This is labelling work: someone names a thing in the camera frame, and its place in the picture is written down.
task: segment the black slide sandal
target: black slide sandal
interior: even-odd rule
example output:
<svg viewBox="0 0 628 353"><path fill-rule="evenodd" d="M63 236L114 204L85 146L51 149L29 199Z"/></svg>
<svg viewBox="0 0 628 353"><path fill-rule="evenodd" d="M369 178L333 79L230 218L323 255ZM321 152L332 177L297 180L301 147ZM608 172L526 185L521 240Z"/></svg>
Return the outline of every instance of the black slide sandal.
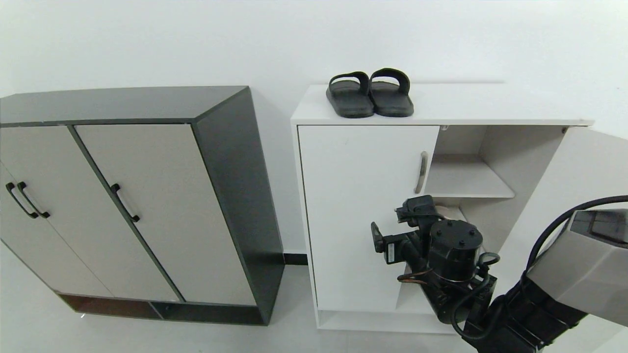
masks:
<svg viewBox="0 0 628 353"><path fill-rule="evenodd" d="M334 82L342 77L355 77L360 83L351 80ZM373 102L369 98L369 76L361 71L332 77L327 87L327 99L336 114L342 117L356 119L375 114Z"/></svg>
<svg viewBox="0 0 628 353"><path fill-rule="evenodd" d="M392 77L399 85L389 82L373 82L376 77ZM408 97L410 80L405 73L394 68L383 68L371 75L371 100L375 112L382 116L404 117L414 113L414 104Z"/></svg>

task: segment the black cabinet handle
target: black cabinet handle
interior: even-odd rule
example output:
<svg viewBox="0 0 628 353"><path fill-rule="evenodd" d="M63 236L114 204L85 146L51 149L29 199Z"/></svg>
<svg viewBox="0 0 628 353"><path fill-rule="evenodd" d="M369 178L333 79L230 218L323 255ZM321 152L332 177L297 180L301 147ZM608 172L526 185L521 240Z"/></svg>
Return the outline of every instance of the black cabinet handle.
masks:
<svg viewBox="0 0 628 353"><path fill-rule="evenodd" d="M22 194L22 196L26 199L26 201L28 202L29 205L31 205L31 207L33 208L33 210L35 210L35 212L37 212L38 215L42 216L43 218L48 218L50 217L50 214L48 212L40 212L37 207L35 207L35 205L33 204L33 202L31 201L30 198L28 198L28 196L26 196L26 194L24 193L24 189L26 189L26 183L25 182L19 182L18 183L18 190L19 193Z"/></svg>
<svg viewBox="0 0 628 353"><path fill-rule="evenodd" d="M138 215L131 215L129 213L129 210L126 209L126 206L124 206L124 204L122 203L122 200L120 199L120 195L117 194L117 192L120 191L120 185L118 183L115 183L115 184L111 185L111 191L114 193L114 196L116 197L118 202L122 205L122 208L124 208L124 211L126 212L126 215L129 216L129 218L133 221L133 223L139 222L139 216Z"/></svg>
<svg viewBox="0 0 628 353"><path fill-rule="evenodd" d="M24 211L24 213L26 213L28 215L28 217L31 217L32 219L35 219L37 217L39 217L38 214L36 214L35 212L33 213L29 213L24 206L22 205L22 203L18 200L17 197L15 197L15 194L13 193L13 189L15 188L15 184L14 183L8 183L6 185L6 191L8 191L11 194L11 197L13 198L13 200L15 200L15 202L19 205L19 207L22 209L22 211Z"/></svg>

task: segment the white cabinet door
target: white cabinet door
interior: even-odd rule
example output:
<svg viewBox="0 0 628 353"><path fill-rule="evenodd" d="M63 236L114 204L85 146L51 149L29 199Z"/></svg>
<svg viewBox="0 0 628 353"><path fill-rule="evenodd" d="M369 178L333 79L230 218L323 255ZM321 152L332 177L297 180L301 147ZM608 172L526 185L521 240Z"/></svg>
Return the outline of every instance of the white cabinet door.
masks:
<svg viewBox="0 0 628 353"><path fill-rule="evenodd" d="M2 162L114 296L177 300L65 126L3 128Z"/></svg>
<svg viewBox="0 0 628 353"><path fill-rule="evenodd" d="M628 194L628 141L590 128L570 128L491 268L496 293L519 280L532 246L560 214L596 198ZM628 207L610 204L604 208Z"/></svg>
<svg viewBox="0 0 628 353"><path fill-rule="evenodd" d="M18 184L0 163L0 229L2 240L50 288L62 293L113 296L94 274L81 262L68 244L57 234L46 219L29 217L35 213L27 201L12 189L15 201L6 185Z"/></svg>
<svg viewBox="0 0 628 353"><path fill-rule="evenodd" d="M395 208L418 184L438 126L299 126L314 280L321 310L392 312L405 264L375 253L371 222L384 235L408 232Z"/></svg>
<svg viewBox="0 0 628 353"><path fill-rule="evenodd" d="M140 217L135 226L187 301L255 305L190 125L77 131L107 182L122 187Z"/></svg>

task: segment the floor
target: floor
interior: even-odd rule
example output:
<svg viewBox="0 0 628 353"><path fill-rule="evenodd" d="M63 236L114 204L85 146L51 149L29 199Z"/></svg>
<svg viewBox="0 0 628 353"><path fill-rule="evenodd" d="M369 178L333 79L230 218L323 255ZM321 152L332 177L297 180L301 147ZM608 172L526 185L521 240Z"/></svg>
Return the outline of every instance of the floor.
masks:
<svg viewBox="0 0 628 353"><path fill-rule="evenodd" d="M1 352L475 352L454 335L317 330L306 266L286 267L268 327L82 317L3 244L0 271ZM589 316L544 352L593 352L612 328Z"/></svg>

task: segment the cabinet bottom compartment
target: cabinet bottom compartment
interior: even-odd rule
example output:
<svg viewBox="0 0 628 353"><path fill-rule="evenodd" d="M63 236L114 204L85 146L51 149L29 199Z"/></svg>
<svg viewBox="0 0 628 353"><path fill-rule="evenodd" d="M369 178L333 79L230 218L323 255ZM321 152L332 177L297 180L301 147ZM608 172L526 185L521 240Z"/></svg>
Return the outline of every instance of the cabinet bottom compartment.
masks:
<svg viewBox="0 0 628 353"><path fill-rule="evenodd" d="M79 313L134 317L160 318L147 301L93 298L59 294L59 297Z"/></svg>
<svg viewBox="0 0 628 353"><path fill-rule="evenodd" d="M79 313L156 320L267 325L258 307L206 303L167 303L129 299L99 298L57 293Z"/></svg>

